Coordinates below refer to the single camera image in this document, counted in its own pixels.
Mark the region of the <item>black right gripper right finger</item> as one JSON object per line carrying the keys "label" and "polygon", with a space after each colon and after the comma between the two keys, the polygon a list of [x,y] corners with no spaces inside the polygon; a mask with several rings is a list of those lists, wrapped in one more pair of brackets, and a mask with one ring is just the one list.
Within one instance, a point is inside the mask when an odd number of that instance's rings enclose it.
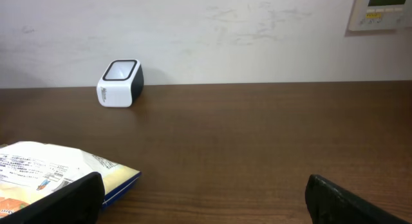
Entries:
{"label": "black right gripper right finger", "polygon": [[308,179],[305,202],[313,223],[407,224],[318,174]]}

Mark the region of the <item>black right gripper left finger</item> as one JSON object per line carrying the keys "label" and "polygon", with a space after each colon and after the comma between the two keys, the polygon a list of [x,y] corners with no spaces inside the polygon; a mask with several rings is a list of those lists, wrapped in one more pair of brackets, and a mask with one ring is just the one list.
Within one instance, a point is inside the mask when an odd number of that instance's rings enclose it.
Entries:
{"label": "black right gripper left finger", "polygon": [[93,172],[1,218],[1,224],[95,224],[103,199],[101,174]]}

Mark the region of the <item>white yellow snack bag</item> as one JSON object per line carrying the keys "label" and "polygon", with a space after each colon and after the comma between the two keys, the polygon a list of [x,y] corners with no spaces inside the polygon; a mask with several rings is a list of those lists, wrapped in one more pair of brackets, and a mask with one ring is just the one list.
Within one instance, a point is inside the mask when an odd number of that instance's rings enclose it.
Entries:
{"label": "white yellow snack bag", "polygon": [[136,169],[72,147],[39,142],[6,145],[1,148],[1,217],[90,173],[102,177],[103,209],[120,199],[141,175]]}

